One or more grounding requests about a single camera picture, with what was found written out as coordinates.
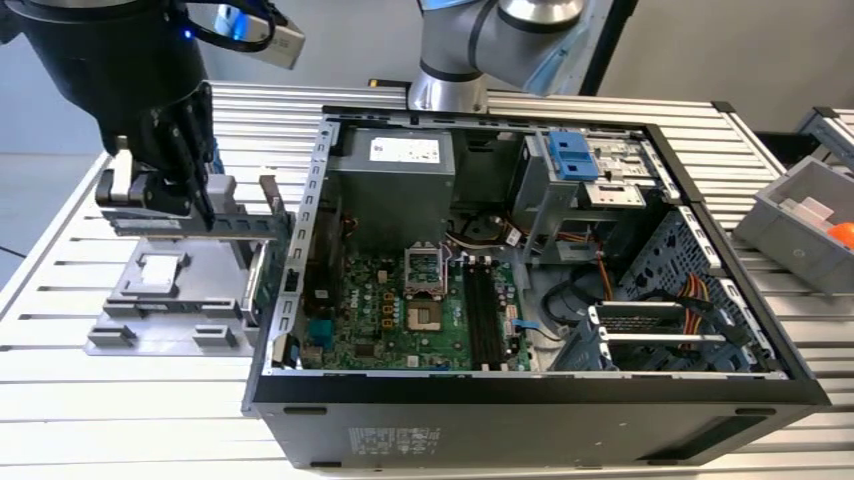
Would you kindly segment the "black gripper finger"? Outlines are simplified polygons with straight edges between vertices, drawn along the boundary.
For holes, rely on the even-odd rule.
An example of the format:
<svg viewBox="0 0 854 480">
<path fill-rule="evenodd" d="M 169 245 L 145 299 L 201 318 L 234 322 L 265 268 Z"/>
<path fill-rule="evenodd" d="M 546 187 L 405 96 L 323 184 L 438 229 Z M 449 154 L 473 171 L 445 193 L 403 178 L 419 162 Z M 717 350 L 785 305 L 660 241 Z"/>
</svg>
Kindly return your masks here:
<svg viewBox="0 0 854 480">
<path fill-rule="evenodd" d="M 135 185 L 146 209 L 194 217 L 211 229 L 215 211 L 207 194 L 207 166 L 215 157 L 213 94 L 195 92 L 151 111 L 143 124 L 142 166 Z"/>
</svg>

